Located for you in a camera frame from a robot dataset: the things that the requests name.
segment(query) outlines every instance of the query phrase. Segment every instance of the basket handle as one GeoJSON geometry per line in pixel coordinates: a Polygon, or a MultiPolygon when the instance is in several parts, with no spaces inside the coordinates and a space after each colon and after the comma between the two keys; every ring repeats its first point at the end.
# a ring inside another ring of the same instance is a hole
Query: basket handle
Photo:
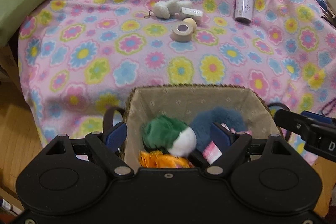
{"type": "Polygon", "coordinates": [[[103,133],[108,132],[109,129],[113,127],[113,117],[116,111],[121,114],[123,119],[125,118],[126,111],[124,108],[118,106],[110,107],[103,117],[103,133]]]}

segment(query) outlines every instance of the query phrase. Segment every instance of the robotic arm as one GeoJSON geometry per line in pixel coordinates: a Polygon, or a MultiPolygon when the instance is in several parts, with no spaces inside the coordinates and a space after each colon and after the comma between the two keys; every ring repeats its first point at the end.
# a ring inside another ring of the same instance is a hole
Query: robotic arm
{"type": "MultiPolygon", "coordinates": [[[[285,110],[275,121],[300,134],[308,151],[336,161],[336,126],[285,110]]],[[[213,140],[223,152],[213,164],[140,168],[136,174],[116,155],[126,134],[126,124],[119,123],[85,139],[55,137],[17,179],[26,210],[13,224],[324,223],[312,211],[320,177],[278,134],[252,139],[213,124],[213,140]],[[248,161],[252,155],[261,157],[248,161]]]]}

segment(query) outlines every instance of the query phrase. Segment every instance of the masking tape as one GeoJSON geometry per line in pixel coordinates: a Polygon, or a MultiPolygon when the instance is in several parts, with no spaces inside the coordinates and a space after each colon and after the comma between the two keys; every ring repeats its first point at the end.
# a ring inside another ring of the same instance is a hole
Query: masking tape
{"type": "Polygon", "coordinates": [[[178,42],[188,42],[193,35],[193,26],[188,22],[178,22],[172,27],[172,39],[178,42]]]}

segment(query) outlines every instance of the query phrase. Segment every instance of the metal screw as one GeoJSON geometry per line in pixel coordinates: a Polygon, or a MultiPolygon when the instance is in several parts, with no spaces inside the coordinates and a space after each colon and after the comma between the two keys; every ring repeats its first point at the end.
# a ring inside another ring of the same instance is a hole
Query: metal screw
{"type": "Polygon", "coordinates": [[[131,169],[130,167],[127,167],[127,166],[119,166],[115,168],[114,172],[118,175],[124,176],[124,175],[128,175],[129,173],[131,173],[131,169]]]}
{"type": "Polygon", "coordinates": [[[174,176],[174,175],[171,174],[171,173],[167,173],[167,174],[165,174],[165,178],[166,178],[166,179],[171,179],[173,176],[174,176]]]}
{"type": "Polygon", "coordinates": [[[207,173],[211,174],[211,175],[220,175],[221,173],[223,173],[223,168],[219,167],[219,166],[210,166],[206,169],[207,173]]]}
{"type": "Polygon", "coordinates": [[[32,219],[26,219],[25,224],[36,224],[32,219]]]}

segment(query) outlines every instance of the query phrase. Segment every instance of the purple string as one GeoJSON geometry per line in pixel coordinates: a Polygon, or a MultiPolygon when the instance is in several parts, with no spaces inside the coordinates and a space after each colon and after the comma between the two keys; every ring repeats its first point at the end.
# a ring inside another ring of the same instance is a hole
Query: purple string
{"type": "Polygon", "coordinates": [[[323,116],[328,116],[336,107],[336,97],[334,99],[332,99],[330,102],[328,102],[327,104],[324,105],[324,107],[321,109],[321,114],[323,116]],[[327,111],[327,113],[324,113],[323,111],[329,107],[331,105],[331,107],[329,108],[329,110],[327,111]]]}

